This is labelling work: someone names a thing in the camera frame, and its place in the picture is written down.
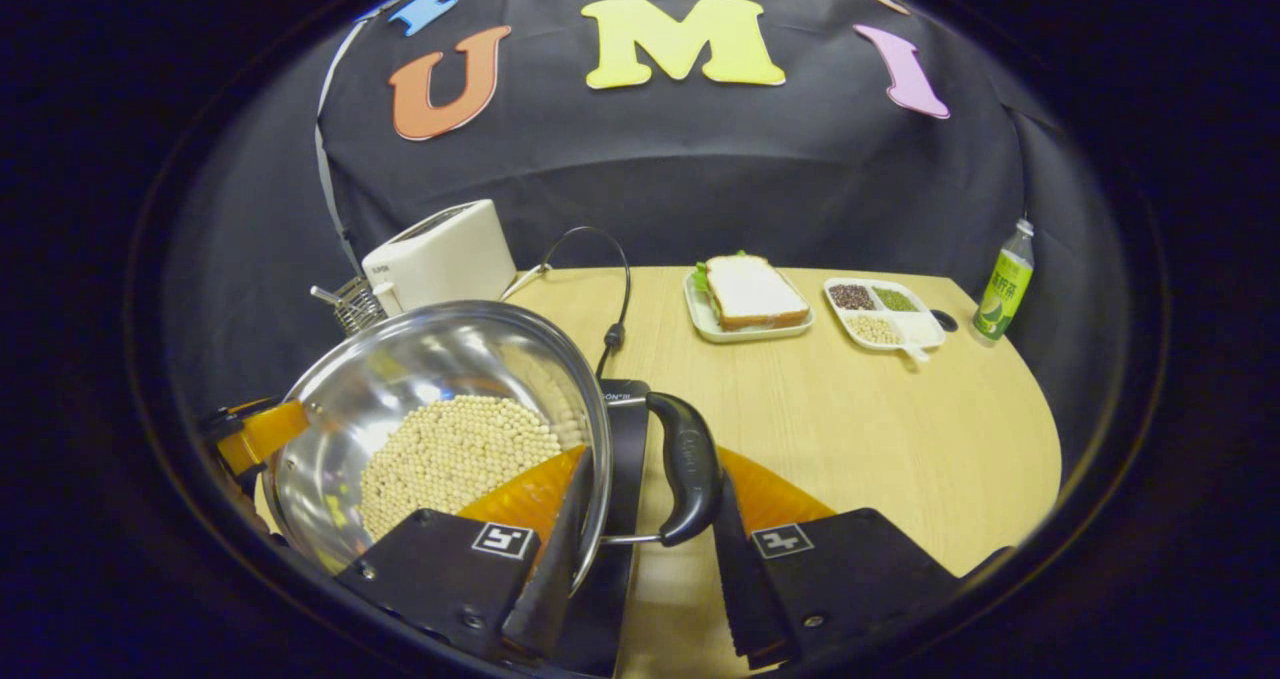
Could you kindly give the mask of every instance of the black pot handle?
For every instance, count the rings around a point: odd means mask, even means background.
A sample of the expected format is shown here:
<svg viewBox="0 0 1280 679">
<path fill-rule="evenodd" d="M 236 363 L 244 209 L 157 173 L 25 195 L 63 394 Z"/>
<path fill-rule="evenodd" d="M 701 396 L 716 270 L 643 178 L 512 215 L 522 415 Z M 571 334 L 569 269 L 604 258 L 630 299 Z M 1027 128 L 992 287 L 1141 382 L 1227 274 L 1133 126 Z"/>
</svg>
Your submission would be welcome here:
<svg viewBox="0 0 1280 679">
<path fill-rule="evenodd" d="M 675 497 L 671 516 L 658 529 L 658 541 L 673 547 L 710 527 L 719 509 L 723 474 L 712 433 L 696 409 L 662 392 L 649 392 L 645 406 L 662 421 L 662 464 Z"/>
</svg>

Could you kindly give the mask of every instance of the gray strap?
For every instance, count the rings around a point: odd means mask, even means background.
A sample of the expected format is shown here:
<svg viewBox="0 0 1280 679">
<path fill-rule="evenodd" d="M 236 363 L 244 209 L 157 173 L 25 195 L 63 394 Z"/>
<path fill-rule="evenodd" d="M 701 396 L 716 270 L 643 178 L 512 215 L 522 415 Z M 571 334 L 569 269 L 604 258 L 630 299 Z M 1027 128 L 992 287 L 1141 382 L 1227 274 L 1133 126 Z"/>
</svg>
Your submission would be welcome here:
<svg viewBox="0 0 1280 679">
<path fill-rule="evenodd" d="M 365 269 L 361 268 L 360 260 L 356 259 L 356 250 L 351 246 L 351 240 L 347 238 L 347 227 L 342 223 L 342 218 L 338 217 L 338 205 L 333 199 L 333 174 L 329 172 L 329 155 L 324 150 L 324 136 L 320 133 L 320 113 L 324 111 L 324 100 L 329 96 L 329 85 L 333 82 L 333 73 L 338 68 L 338 61 L 347 54 L 348 46 L 351 46 L 356 35 L 364 27 L 364 20 L 357 23 L 347 33 L 347 38 L 342 40 L 342 45 L 338 46 L 338 51 L 333 55 L 333 61 L 329 63 L 329 73 L 325 74 L 324 86 L 320 88 L 320 104 L 316 105 L 316 163 L 320 168 L 320 190 L 324 192 L 324 202 L 329 208 L 329 217 L 333 219 L 333 228 L 337 229 L 338 238 L 342 240 L 342 249 L 347 254 L 347 260 L 351 261 L 352 268 L 356 269 L 357 277 L 364 277 Z"/>
</svg>

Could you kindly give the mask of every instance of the table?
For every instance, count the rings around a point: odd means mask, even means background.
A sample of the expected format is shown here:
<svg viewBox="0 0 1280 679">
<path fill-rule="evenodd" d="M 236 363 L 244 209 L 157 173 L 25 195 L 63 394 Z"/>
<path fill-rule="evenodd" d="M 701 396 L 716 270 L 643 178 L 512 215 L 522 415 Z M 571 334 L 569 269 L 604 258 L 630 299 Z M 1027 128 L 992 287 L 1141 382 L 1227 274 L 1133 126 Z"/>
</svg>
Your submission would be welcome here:
<svg viewBox="0 0 1280 679">
<path fill-rule="evenodd" d="M 956 575 L 1019 543 L 1052 509 L 1061 452 L 1044 396 L 1007 338 L 983 346 L 968 332 L 975 304 L 951 279 L 782 269 L 813 306 L 809 332 L 714 345 L 690 320 L 687 273 L 632 268 L 626 342 L 605 377 L 641 379 L 687 400 L 717 443 L 836 511 L 882 511 Z M 923 366 L 901 352 L 864 350 L 827 305 L 822 283 L 832 277 L 906 284 L 955 316 L 960 331 L 929 350 Z M 554 269 L 508 301 L 561 327 L 594 368 L 622 288 L 620 268 Z M 671 511 L 660 445 L 660 425 L 650 421 L 639 533 Z M 271 523 L 261 491 L 259 506 Z M 733 656 L 710 532 L 678 547 L 637 550 L 617 675 L 749 674 Z"/>
</svg>

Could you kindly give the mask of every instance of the yellow letter m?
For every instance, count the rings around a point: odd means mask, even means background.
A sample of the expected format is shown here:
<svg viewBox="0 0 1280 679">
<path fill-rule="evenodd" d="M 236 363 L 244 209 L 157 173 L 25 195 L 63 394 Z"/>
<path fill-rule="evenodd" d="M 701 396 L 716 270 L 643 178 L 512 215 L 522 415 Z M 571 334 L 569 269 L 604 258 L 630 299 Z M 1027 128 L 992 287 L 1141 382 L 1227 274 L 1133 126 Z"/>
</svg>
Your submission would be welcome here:
<svg viewBox="0 0 1280 679">
<path fill-rule="evenodd" d="M 653 69 L 636 60 L 636 46 L 673 79 L 684 79 L 703 46 L 712 58 L 703 74 L 717 82 L 777 86 L 787 76 L 769 60 L 756 17 L 764 9 L 749 0 L 699 0 L 684 22 L 648 0 L 604 0 L 582 8 L 600 32 L 600 65 L 586 76 L 591 88 L 643 85 Z"/>
</svg>

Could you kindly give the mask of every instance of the metal utensil holder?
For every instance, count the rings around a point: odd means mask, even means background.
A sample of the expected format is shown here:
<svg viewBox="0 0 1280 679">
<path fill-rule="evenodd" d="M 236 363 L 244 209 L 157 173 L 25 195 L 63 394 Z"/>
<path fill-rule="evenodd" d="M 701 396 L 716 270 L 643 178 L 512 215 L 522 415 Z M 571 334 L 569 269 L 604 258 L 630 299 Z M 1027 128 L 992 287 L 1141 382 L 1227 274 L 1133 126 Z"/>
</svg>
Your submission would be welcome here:
<svg viewBox="0 0 1280 679">
<path fill-rule="evenodd" d="M 337 292 L 329 293 L 320 287 L 311 287 L 311 296 L 319 297 L 333 306 L 333 315 L 347 336 L 387 319 L 383 306 L 375 300 L 369 279 L 356 277 Z"/>
</svg>

